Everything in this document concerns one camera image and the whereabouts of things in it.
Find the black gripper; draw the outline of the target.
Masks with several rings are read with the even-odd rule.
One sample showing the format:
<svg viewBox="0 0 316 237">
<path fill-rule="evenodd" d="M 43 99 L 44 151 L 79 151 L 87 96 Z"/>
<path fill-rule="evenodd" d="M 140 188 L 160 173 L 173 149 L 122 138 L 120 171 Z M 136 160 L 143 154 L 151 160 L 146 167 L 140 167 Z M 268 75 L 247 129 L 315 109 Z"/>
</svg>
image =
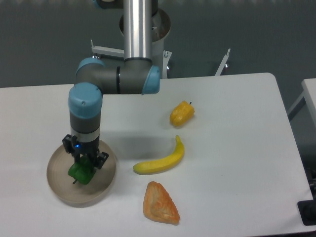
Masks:
<svg viewBox="0 0 316 237">
<path fill-rule="evenodd" d="M 92 173 L 96 169 L 101 169 L 109 157 L 108 153 L 99 152 L 99 137 L 90 142 L 81 142 L 77 136 L 67 134 L 62 139 L 62 144 L 66 153 L 72 155 L 75 163 L 79 162 L 81 155 L 89 157 Z"/>
</svg>

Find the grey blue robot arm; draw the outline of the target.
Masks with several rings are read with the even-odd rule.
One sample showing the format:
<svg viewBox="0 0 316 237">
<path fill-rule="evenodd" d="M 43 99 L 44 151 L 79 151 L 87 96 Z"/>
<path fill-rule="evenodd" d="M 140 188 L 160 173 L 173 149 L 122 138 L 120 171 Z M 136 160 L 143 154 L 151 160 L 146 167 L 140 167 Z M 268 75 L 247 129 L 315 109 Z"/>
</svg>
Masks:
<svg viewBox="0 0 316 237">
<path fill-rule="evenodd" d="M 125 0 L 122 7 L 124 65 L 107 68 L 96 58 L 82 60 L 68 97 L 71 133 L 62 143 L 75 164 L 86 157 L 90 172 L 101 169 L 108 158 L 99 151 L 103 95 L 156 94 L 160 87 L 160 70 L 152 61 L 152 17 L 158 2 Z"/>
</svg>

